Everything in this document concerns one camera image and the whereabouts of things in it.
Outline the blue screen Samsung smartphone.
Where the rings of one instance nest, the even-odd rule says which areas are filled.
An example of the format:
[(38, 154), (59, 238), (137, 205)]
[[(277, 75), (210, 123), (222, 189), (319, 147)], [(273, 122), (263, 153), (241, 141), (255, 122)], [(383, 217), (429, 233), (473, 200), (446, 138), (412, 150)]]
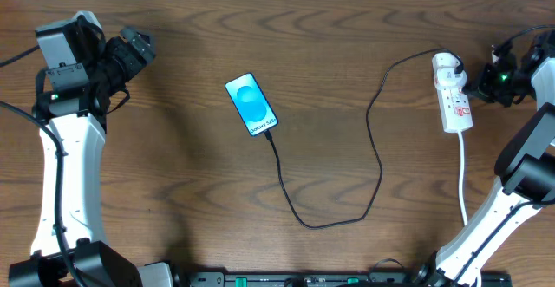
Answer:
[(278, 125), (278, 118), (252, 73), (227, 82), (225, 90), (250, 136), (257, 136)]

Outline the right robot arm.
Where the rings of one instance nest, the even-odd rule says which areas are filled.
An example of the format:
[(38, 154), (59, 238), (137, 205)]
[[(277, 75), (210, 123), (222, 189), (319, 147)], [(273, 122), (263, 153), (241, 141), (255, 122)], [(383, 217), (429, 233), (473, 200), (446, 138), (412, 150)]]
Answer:
[(537, 111), (514, 135), (494, 166), (491, 192), (459, 234), (413, 275), (415, 286), (475, 286), (486, 261), (529, 218), (554, 203), (554, 27), (537, 35), (517, 59), (513, 41), (492, 48), (492, 60), (462, 91), (508, 108), (527, 96)]

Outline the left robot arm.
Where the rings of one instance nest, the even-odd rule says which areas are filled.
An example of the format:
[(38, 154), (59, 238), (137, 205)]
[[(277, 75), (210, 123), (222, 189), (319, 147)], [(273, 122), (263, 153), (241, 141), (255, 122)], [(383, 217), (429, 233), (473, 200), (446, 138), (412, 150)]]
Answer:
[(31, 113), (2, 108), (40, 129), (44, 153), (42, 209), (26, 261), (9, 268), (11, 286), (174, 286), (172, 266), (136, 266), (107, 242), (101, 215), (101, 157), (111, 98), (156, 57), (154, 39), (125, 27), (107, 39), (95, 15), (35, 30), (46, 66), (36, 75)]

